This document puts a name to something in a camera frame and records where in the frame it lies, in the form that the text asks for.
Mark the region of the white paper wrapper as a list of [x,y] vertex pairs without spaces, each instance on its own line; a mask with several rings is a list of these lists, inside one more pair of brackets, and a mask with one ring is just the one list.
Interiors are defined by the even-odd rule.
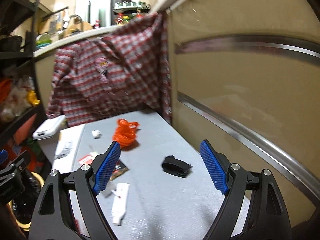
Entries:
[[112,191],[114,194],[114,201],[111,213],[112,223],[114,225],[121,225],[121,221],[125,216],[129,187],[129,183],[118,183],[116,189]]

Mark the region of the small red card packet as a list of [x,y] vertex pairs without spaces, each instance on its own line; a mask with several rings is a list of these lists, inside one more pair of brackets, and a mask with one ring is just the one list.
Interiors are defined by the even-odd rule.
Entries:
[[90,152],[89,154],[87,154],[84,157],[82,157],[81,159],[79,159],[79,164],[80,165],[84,165],[84,164],[91,165],[91,163],[96,158],[96,156],[98,156],[97,152]]

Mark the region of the dark printed snack packet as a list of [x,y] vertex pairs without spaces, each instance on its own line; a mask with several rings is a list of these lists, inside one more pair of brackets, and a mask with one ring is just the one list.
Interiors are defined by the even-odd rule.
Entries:
[[116,178],[118,178],[128,170],[129,168],[121,160],[118,160],[114,168],[114,171],[112,172],[112,175],[110,177],[110,181],[115,180]]

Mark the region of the small white paper ball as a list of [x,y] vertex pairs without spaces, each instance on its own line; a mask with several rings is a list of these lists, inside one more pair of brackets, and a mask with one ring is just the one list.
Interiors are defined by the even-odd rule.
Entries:
[[99,130],[93,130],[92,136],[94,139],[99,139],[101,137],[101,132]]

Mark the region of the black wrapper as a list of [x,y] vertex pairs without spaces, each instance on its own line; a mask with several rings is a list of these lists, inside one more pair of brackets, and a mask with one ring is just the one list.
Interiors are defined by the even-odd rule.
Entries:
[[190,164],[176,159],[173,155],[165,157],[161,166],[164,172],[181,178],[186,178],[192,168]]

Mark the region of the orange plastic bag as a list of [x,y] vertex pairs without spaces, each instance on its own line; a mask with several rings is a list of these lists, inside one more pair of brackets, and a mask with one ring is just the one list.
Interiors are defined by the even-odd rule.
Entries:
[[128,122],[125,119],[118,119],[112,139],[119,143],[121,148],[129,147],[136,140],[138,128],[138,122]]

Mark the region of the white pedal trash bin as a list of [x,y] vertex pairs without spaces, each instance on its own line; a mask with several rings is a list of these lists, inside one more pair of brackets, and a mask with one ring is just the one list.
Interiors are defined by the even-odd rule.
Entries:
[[38,143],[45,157],[51,164],[55,158],[60,130],[65,128],[65,119],[65,115],[47,119],[33,133],[33,140]]

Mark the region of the round bin with black bag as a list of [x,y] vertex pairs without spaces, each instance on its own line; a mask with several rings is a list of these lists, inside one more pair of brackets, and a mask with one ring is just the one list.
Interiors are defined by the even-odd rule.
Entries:
[[24,191],[10,203],[10,209],[17,225],[23,232],[29,232],[33,211],[44,186],[44,179],[36,172],[24,170],[21,175]]

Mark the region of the orange rice bag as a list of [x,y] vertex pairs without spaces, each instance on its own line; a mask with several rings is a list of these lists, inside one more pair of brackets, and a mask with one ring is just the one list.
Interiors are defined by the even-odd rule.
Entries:
[[30,164],[28,165],[29,171],[40,172],[43,167],[42,151],[32,136],[33,131],[35,131],[36,117],[37,114],[34,114],[29,118],[2,147],[2,150],[6,150],[8,153],[8,158],[2,166],[7,165],[24,151],[28,151],[31,157]]

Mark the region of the black metal shelf rack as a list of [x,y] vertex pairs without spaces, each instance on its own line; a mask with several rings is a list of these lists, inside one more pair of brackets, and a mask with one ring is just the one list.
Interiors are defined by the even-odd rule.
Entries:
[[[31,106],[12,122],[1,122],[1,149],[12,135],[34,114],[37,114],[34,129],[46,119],[44,105],[41,100],[39,84],[36,77],[36,14],[39,0],[11,0],[1,13],[1,79],[18,80],[24,76],[33,81],[34,91],[41,101],[37,106]],[[40,175],[44,175],[49,167],[49,161],[42,153],[43,167]]]

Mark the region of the patterned white tablecloth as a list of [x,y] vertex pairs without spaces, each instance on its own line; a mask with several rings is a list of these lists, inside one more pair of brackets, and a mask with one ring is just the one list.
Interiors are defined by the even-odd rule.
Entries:
[[84,128],[85,125],[82,124],[60,131],[52,165],[53,170],[58,170],[61,174],[64,174],[76,171],[79,168],[76,155]]

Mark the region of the white plastic bags on shelf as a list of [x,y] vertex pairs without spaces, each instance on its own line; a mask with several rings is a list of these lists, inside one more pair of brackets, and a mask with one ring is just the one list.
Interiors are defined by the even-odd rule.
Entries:
[[11,91],[1,103],[2,123],[12,122],[32,106],[27,101],[27,91],[33,89],[33,81],[28,76],[24,76],[18,80],[12,79]]

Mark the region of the yellow plastic bag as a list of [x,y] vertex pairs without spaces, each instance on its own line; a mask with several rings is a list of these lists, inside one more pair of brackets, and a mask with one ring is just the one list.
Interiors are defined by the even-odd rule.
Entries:
[[37,106],[40,104],[40,100],[37,98],[37,95],[34,90],[28,90],[27,91],[27,101],[32,105],[32,106]]

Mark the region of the red plastic bag on shelf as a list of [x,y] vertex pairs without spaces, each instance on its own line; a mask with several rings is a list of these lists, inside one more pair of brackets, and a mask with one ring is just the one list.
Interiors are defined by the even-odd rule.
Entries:
[[2,103],[11,91],[12,79],[1,79],[0,81],[0,103]]

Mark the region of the red plaid shirt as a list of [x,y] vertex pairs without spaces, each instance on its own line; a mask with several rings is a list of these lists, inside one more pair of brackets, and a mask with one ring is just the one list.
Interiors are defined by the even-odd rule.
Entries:
[[73,127],[146,107],[171,120],[165,14],[56,51],[48,118],[64,115]]

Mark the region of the wooden cutting board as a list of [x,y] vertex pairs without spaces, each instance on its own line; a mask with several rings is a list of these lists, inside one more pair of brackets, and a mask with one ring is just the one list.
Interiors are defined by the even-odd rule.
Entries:
[[70,23],[65,30],[65,37],[92,29],[93,27],[88,22]]

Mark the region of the black spice rack with bottles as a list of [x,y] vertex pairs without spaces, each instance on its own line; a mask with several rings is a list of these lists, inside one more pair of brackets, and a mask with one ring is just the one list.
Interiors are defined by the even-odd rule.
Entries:
[[151,10],[146,2],[116,2],[113,7],[115,25],[124,25],[135,18],[141,18]]

